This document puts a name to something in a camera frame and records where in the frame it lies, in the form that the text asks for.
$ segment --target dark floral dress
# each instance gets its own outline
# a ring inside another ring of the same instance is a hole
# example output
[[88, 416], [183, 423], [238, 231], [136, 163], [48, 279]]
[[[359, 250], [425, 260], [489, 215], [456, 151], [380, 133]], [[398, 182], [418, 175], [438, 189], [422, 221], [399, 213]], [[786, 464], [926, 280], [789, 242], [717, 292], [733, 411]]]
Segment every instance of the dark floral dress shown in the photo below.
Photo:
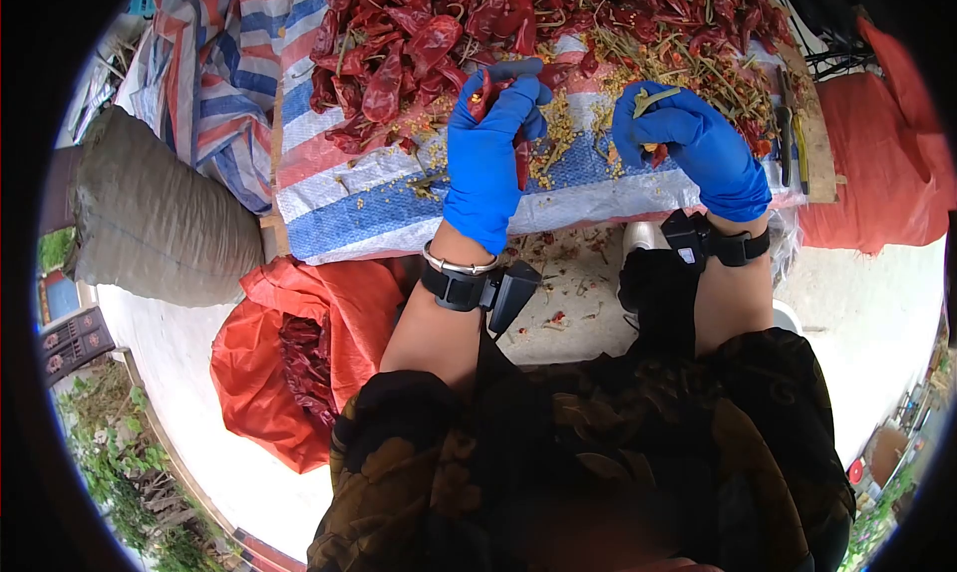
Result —
[[376, 375], [336, 423], [309, 570], [836, 569], [855, 504], [807, 340], [639, 352], [522, 372], [483, 338], [469, 403]]

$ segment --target hand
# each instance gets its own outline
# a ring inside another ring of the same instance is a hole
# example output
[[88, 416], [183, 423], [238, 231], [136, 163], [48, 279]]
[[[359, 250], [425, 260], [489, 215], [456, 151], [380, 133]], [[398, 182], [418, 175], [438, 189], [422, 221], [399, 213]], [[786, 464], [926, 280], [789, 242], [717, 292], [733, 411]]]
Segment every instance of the hand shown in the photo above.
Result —
[[545, 122], [538, 106], [551, 102], [551, 90], [535, 77], [541, 59], [497, 63], [488, 67], [493, 82], [514, 78], [498, 95], [481, 123], [468, 110], [468, 99], [481, 88], [481, 71], [462, 87], [449, 116], [449, 177], [452, 188], [442, 214], [462, 235], [481, 243], [490, 254], [505, 248], [508, 219], [519, 207], [519, 182], [512, 140], [519, 128], [526, 140], [543, 137]]
[[638, 119], [635, 96], [641, 88], [657, 94], [671, 86], [636, 82], [615, 103], [612, 136], [621, 159], [641, 165], [642, 144], [667, 143], [668, 154], [697, 183], [701, 203], [735, 222], [760, 217], [772, 201], [765, 170], [745, 138], [689, 89], [653, 103]]

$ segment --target silver bangle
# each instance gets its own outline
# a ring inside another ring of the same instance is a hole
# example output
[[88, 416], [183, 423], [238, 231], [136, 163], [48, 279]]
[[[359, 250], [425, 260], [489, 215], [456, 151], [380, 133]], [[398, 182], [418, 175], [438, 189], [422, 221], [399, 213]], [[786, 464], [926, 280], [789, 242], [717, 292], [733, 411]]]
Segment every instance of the silver bangle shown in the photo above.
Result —
[[429, 261], [432, 265], [438, 267], [439, 272], [442, 270], [450, 270], [457, 273], [462, 273], [463, 275], [481, 275], [490, 270], [495, 269], [498, 266], [498, 261], [501, 258], [501, 255], [495, 257], [495, 260], [492, 261], [490, 265], [471, 265], [466, 267], [464, 265], [453, 265], [452, 263], [445, 262], [445, 259], [437, 259], [435, 256], [429, 254], [429, 246], [432, 245], [432, 240], [429, 240], [422, 246], [422, 256]]

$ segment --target sneaker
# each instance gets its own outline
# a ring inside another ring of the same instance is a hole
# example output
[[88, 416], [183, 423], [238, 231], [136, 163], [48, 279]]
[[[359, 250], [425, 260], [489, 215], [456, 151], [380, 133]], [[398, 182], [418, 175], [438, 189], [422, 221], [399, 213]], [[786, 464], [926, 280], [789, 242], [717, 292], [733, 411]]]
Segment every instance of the sneaker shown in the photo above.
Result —
[[628, 258], [635, 248], [643, 247], [646, 250], [654, 249], [656, 243], [657, 225], [648, 220], [630, 222], [625, 225], [625, 234], [621, 239], [621, 246], [624, 249], [624, 258]]

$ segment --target red bag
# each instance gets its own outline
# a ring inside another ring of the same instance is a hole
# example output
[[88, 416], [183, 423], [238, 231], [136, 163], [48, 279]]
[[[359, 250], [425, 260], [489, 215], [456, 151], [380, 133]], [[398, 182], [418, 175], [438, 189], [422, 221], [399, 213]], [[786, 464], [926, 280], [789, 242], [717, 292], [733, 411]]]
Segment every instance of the red bag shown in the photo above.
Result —
[[886, 243], [927, 245], [955, 207], [951, 151], [921, 76], [892, 37], [859, 19], [886, 82], [855, 73], [817, 84], [831, 140], [838, 203], [801, 208], [804, 245], [877, 254]]
[[375, 261], [310, 267], [291, 257], [257, 267], [240, 281], [246, 299], [212, 342], [209, 374], [231, 432], [249, 437], [302, 474], [329, 460], [329, 433], [296, 404], [280, 353], [283, 314], [320, 324], [328, 315], [331, 386], [339, 411], [378, 372], [402, 294]]

